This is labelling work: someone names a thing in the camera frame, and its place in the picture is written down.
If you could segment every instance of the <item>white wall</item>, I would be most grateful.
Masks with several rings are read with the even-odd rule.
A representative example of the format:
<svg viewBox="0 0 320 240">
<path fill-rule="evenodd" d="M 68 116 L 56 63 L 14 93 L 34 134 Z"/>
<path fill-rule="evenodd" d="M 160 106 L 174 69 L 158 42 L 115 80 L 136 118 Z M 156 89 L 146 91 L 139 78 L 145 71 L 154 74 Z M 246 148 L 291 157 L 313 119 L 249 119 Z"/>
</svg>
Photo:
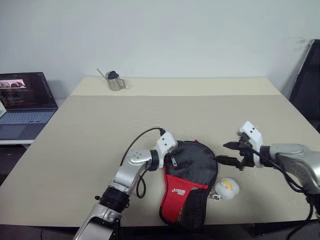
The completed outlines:
<svg viewBox="0 0 320 240">
<path fill-rule="evenodd" d="M 264 77 L 286 96 L 320 38 L 319 0 L 0 0 L 0 72 L 56 98 L 96 68 L 126 77 Z"/>
</svg>

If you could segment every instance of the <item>beige table surface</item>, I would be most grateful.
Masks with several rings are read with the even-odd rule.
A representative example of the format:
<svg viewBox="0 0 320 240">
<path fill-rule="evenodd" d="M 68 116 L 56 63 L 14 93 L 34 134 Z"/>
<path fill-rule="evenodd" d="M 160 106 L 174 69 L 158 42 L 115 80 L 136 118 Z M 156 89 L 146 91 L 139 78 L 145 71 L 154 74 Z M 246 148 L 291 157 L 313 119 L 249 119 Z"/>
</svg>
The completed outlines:
<svg viewBox="0 0 320 240">
<path fill-rule="evenodd" d="M 108 93 L 102 78 L 82 82 L 88 80 Z M 234 81 L 252 84 L 253 79 Z M 320 151 L 320 134 L 266 78 L 256 79 L 260 83 L 268 90 L 259 95 L 254 95 L 255 87 L 237 83 L 238 95 L 217 94 L 217 84 L 215 93 L 201 96 L 185 96 L 190 90 L 180 96 L 107 96 L 101 89 L 97 95 L 77 95 L 81 83 L 0 187 L 0 224 L 80 226 L 96 202 L 94 196 L 105 191 L 117 172 L 128 145 L 151 127 L 165 128 L 179 140 L 197 139 L 217 155 L 237 157 L 222 144 L 236 141 L 239 126 L 249 120 L 258 125 L 266 145 L 299 143 Z M 158 137 L 150 133 L 136 148 L 152 148 Z M 247 167 L 240 172 L 220 165 L 217 180 L 223 177 L 234 178 L 240 193 L 233 200 L 208 200 L 206 224 L 295 221 L 308 214 L 305 197 L 293 192 L 276 170 Z M 131 197 L 123 226 L 164 225 L 159 218 L 162 171 L 148 172 L 145 181 L 146 195 Z"/>
</svg>

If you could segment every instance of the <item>floor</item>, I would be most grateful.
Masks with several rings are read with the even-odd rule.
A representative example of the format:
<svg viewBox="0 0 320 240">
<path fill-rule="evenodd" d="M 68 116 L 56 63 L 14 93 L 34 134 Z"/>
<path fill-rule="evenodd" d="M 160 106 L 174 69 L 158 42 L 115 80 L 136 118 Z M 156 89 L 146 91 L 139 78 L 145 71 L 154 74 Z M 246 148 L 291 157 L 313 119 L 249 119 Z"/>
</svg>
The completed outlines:
<svg viewBox="0 0 320 240">
<path fill-rule="evenodd" d="M 6 179 L 7 175 L 14 168 L 20 157 L 26 149 L 23 146 L 0 146 L 0 185 Z M 241 225 L 214 225 L 208 227 L 205 232 L 214 240 L 285 240 L 290 230 L 267 234 L 256 238 L 251 237 L 245 228 Z M 72 240 L 73 235 L 55 232 L 47 229 L 40 229 L 31 226 L 0 225 L 0 240 Z M 139 236 L 134 239 L 152 239 L 157 237 Z M 166 237 L 166 240 L 176 239 L 175 237 Z M 303 228 L 292 240 L 320 239 L 320 227 L 318 224 L 311 224 Z"/>
</svg>

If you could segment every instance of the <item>black mesh pocket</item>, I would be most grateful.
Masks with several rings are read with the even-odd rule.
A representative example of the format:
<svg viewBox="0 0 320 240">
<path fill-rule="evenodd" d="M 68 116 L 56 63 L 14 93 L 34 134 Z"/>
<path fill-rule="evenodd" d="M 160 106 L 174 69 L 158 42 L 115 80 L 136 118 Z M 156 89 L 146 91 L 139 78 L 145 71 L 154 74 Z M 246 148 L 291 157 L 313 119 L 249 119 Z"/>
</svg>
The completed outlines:
<svg viewBox="0 0 320 240">
<path fill-rule="evenodd" d="M 207 189 L 192 188 L 179 212 L 177 224 L 194 231 L 202 228 L 206 217 L 207 191 Z"/>
</svg>

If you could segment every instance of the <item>printed logo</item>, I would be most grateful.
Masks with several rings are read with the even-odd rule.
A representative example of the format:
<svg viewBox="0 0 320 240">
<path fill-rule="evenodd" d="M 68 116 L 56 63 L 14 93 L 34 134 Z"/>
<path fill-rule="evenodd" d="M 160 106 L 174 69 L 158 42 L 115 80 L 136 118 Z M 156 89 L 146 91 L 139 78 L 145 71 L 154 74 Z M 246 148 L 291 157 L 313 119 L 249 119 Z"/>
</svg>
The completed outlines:
<svg viewBox="0 0 320 240">
<path fill-rule="evenodd" d="M 183 196 L 183 195 L 185 195 L 186 190 L 179 189 L 179 188 L 174 188 L 174 189 L 172 189 L 172 192 L 173 192 L 173 193 L 177 193 L 178 195 Z"/>
</svg>

